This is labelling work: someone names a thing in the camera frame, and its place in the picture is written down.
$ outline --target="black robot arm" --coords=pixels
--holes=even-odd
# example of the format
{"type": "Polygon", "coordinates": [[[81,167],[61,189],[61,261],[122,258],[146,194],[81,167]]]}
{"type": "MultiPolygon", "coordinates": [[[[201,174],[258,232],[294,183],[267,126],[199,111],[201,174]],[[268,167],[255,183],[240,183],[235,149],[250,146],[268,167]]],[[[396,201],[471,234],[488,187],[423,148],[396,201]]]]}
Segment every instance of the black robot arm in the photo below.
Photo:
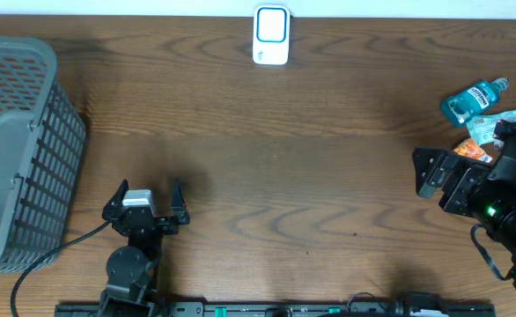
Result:
{"type": "MultiPolygon", "coordinates": [[[[494,165],[465,158],[450,151],[416,148],[416,193],[431,197],[436,189],[444,194],[439,206],[448,213],[474,217],[489,237],[503,244],[512,254],[513,267],[506,279],[516,289],[516,122],[500,121],[495,138],[502,151],[494,165]]],[[[495,271],[494,262],[480,248],[485,261],[495,271]]]]}
{"type": "Polygon", "coordinates": [[[101,293],[97,316],[167,316],[165,300],[155,296],[162,238],[178,233],[179,225],[189,224],[178,181],[174,184],[171,209],[173,216],[155,217],[151,191],[129,190],[126,180],[107,202],[102,217],[128,237],[129,243],[107,260],[107,286],[101,293]]]}

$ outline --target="wooden table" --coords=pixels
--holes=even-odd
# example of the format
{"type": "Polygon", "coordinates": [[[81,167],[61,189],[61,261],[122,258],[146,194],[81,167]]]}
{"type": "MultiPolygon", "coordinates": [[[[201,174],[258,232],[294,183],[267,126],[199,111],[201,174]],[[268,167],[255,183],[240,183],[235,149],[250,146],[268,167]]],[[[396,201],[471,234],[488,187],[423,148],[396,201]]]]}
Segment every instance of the wooden table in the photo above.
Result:
{"type": "MultiPolygon", "coordinates": [[[[439,102],[507,76],[516,108],[516,21],[291,22],[290,61],[253,63],[250,18],[0,17],[33,36],[90,120],[66,240],[101,224],[123,178],[168,212],[181,177],[192,224],[165,238],[160,290],[209,301],[346,300],[429,291],[516,315],[516,291],[469,239],[473,219],[415,195],[411,152],[468,136],[439,102]]],[[[503,270],[509,254],[479,236],[503,270]]],[[[29,276],[22,316],[98,300],[111,229],[29,276]]],[[[0,315],[17,276],[0,276],[0,315]]]]}

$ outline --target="white plug-in air freshener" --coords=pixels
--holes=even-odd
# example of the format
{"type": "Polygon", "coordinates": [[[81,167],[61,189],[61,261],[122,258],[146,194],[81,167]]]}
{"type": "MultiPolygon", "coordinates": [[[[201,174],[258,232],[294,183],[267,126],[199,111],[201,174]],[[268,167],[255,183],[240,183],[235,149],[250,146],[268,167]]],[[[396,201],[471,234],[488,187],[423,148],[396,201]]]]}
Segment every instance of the white plug-in air freshener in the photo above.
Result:
{"type": "Polygon", "coordinates": [[[290,11],[282,5],[261,5],[254,12],[252,57],[255,63],[283,65],[290,52],[290,11]]]}

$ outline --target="blue bottle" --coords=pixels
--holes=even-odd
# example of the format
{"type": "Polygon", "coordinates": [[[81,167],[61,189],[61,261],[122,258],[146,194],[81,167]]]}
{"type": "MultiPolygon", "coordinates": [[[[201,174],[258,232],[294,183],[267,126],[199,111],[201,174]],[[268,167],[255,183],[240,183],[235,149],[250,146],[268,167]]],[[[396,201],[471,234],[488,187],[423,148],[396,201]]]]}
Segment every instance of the blue bottle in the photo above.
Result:
{"type": "Polygon", "coordinates": [[[491,83],[482,81],[462,93],[442,102],[442,112],[456,127],[462,127],[471,118],[495,106],[501,93],[508,88],[508,78],[499,78],[491,83]]]}

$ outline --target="black cable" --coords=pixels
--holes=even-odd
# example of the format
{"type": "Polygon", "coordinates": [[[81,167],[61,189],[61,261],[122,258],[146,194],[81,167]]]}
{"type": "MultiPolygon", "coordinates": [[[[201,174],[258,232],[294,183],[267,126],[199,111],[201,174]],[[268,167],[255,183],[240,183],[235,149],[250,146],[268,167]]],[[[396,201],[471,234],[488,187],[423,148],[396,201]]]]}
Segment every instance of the black cable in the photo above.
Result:
{"type": "Polygon", "coordinates": [[[373,296],[373,294],[371,294],[370,292],[367,292],[367,291],[361,291],[359,293],[357,293],[356,295],[352,296],[350,298],[350,300],[348,301],[348,303],[346,304],[346,310],[348,310],[348,313],[351,313],[351,308],[350,308],[350,305],[352,305],[352,303],[354,302],[354,299],[358,296],[362,296],[362,295],[369,295],[371,297],[373,297],[373,299],[375,299],[375,301],[378,303],[378,305],[381,307],[381,309],[383,309],[383,312],[386,311],[385,307],[380,303],[380,301],[378,300],[378,298],[376,298],[375,296],[373,296]]]}
{"type": "Polygon", "coordinates": [[[33,269],[35,269],[39,264],[43,263],[43,261],[47,260],[47,258],[49,258],[50,256],[54,255],[54,254],[57,254],[59,252],[61,252],[62,250],[64,250],[65,248],[67,247],[70,247],[70,246],[73,246],[75,244],[77,244],[78,242],[81,242],[81,241],[84,241],[90,237],[92,237],[94,234],[100,232],[101,230],[103,230],[105,227],[107,227],[109,224],[111,224],[111,222],[108,220],[106,221],[105,223],[103,223],[103,225],[100,225],[99,227],[97,227],[96,229],[92,230],[91,232],[88,232],[87,234],[83,235],[82,237],[80,238],[77,238],[77,239],[74,239],[72,240],[71,242],[68,242],[66,244],[63,244],[59,247],[56,247],[50,251],[48,251],[47,253],[45,253],[43,256],[41,256],[39,259],[35,260],[35,262],[33,262],[29,268],[27,268],[23,274],[21,274],[21,276],[19,277],[18,281],[15,283],[15,285],[13,285],[13,290],[11,291],[11,297],[10,297],[10,307],[11,307],[11,315],[13,317],[19,317],[18,315],[18,309],[15,307],[15,297],[17,296],[18,294],[18,289],[19,289],[19,286],[21,285],[21,283],[23,282],[23,280],[26,278],[27,275],[29,275],[29,273],[31,273],[31,271],[33,269]]]}
{"type": "Polygon", "coordinates": [[[479,242],[477,242],[477,237],[475,236],[475,233],[480,228],[483,228],[482,225],[474,225],[473,228],[471,228],[471,240],[473,241],[473,244],[475,244],[475,247],[477,247],[477,250],[485,260],[485,263],[489,266],[490,270],[493,271],[493,274],[501,281],[508,281],[512,278],[512,269],[506,273],[506,276],[503,276],[501,271],[498,269],[497,264],[495,261],[493,261],[493,258],[490,257],[489,253],[487,252],[487,249],[480,245],[479,242]]]}

